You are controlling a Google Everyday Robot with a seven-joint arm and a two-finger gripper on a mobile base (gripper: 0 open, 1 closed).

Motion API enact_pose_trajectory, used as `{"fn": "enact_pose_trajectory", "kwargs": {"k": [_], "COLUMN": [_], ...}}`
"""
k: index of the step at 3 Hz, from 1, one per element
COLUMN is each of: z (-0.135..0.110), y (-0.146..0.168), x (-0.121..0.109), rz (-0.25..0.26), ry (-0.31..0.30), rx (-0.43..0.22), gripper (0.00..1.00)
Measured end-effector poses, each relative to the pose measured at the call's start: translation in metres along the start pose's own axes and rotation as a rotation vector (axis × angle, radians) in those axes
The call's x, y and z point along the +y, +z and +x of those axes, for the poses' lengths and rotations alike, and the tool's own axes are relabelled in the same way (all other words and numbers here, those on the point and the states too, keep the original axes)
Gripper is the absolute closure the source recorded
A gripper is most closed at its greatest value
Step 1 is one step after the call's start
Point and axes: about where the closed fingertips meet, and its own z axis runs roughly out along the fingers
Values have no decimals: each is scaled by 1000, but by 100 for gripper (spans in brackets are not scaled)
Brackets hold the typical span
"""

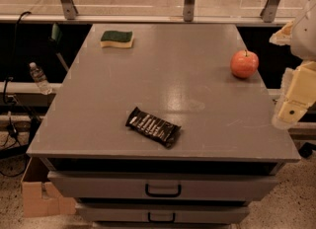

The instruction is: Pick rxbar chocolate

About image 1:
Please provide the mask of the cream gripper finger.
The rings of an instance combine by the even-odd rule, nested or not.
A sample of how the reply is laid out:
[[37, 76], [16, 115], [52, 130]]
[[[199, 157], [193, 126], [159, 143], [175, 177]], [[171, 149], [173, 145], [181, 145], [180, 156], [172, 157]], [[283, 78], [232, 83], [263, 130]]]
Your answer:
[[293, 21], [290, 21], [287, 24], [285, 24], [280, 30], [272, 34], [272, 36], [269, 39], [269, 42], [275, 45], [290, 45], [293, 24]]
[[304, 107], [278, 100], [272, 117], [272, 125], [278, 129], [290, 129], [298, 123], [306, 113], [307, 109]]

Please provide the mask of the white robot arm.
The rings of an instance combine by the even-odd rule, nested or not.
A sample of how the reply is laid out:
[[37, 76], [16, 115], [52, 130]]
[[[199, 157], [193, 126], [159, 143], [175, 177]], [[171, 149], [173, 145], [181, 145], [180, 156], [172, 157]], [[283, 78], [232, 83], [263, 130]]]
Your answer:
[[286, 68], [280, 85], [272, 124], [278, 129], [293, 127], [316, 103], [316, 0], [307, 2], [293, 21], [270, 38], [270, 43], [289, 45], [302, 62]]

